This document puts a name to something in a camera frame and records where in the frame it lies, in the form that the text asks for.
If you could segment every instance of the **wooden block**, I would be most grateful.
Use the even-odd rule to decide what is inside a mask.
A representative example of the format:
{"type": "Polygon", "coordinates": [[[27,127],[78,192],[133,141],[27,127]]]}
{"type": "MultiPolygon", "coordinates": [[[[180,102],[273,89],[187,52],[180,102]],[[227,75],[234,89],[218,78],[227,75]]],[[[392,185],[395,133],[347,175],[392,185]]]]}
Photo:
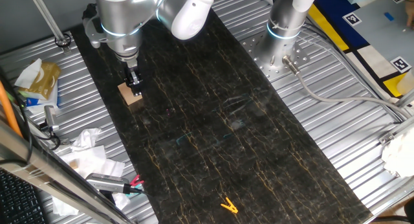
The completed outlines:
{"type": "Polygon", "coordinates": [[[72,162],[69,163],[69,166],[75,170],[78,169],[78,163],[76,162],[76,160],[73,160],[72,162]]]}
{"type": "Polygon", "coordinates": [[[122,83],[118,86],[119,91],[121,92],[122,97],[124,98],[125,102],[127,102],[128,105],[131,105],[135,103],[138,100],[142,99],[142,95],[134,96],[132,94],[131,88],[127,86],[127,84],[122,83]]]}

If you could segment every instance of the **keyboard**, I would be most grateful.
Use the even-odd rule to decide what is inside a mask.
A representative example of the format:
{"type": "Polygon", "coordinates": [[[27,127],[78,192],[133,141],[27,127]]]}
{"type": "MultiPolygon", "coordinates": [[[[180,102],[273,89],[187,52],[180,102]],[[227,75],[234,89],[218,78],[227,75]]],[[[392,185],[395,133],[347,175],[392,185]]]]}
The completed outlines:
{"type": "Polygon", "coordinates": [[[4,224],[47,224],[35,188],[3,169],[0,169],[0,220],[4,224]]]}

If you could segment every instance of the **black work mat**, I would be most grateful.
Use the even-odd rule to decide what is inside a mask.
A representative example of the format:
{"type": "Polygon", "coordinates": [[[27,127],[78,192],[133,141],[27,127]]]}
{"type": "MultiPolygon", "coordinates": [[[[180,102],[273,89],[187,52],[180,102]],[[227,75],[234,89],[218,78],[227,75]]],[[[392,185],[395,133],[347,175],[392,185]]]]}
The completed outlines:
{"type": "Polygon", "coordinates": [[[121,63],[71,32],[160,223],[361,223],[371,213],[211,11],[190,41],[144,26],[142,105],[121,63]],[[225,197],[238,213],[220,206],[225,197]]]}

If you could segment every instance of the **metal bar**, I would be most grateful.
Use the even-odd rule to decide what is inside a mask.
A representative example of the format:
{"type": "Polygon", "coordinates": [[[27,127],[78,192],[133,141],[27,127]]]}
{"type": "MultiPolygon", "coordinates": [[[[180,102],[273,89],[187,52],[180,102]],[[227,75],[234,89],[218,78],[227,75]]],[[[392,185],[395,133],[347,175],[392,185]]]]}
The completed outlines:
{"type": "Polygon", "coordinates": [[[33,2],[38,7],[41,15],[45,19],[49,28],[52,30],[56,39],[58,39],[59,42],[66,43],[65,36],[63,35],[62,31],[60,31],[58,25],[54,21],[52,15],[50,14],[43,0],[33,0],[33,2]]]}
{"type": "Polygon", "coordinates": [[[404,95],[400,100],[395,103],[397,107],[405,107],[414,101],[414,89],[410,90],[406,95],[404,95]]]}
{"type": "MultiPolygon", "coordinates": [[[[36,142],[34,146],[29,166],[21,168],[15,164],[3,164],[1,167],[102,223],[132,224],[114,204],[60,158],[53,156],[53,152],[36,142]]],[[[0,122],[0,158],[24,160],[27,154],[28,142],[0,122]]]]}

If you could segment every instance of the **cable connector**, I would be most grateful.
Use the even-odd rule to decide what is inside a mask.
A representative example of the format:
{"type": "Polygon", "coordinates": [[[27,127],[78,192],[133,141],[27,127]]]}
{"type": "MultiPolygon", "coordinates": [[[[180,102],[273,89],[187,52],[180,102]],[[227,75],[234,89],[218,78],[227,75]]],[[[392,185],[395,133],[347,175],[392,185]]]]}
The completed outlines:
{"type": "Polygon", "coordinates": [[[284,56],[282,58],[282,62],[289,67],[289,69],[292,71],[292,73],[296,76],[298,73],[300,73],[300,70],[292,63],[292,60],[290,59],[290,56],[284,56]]]}

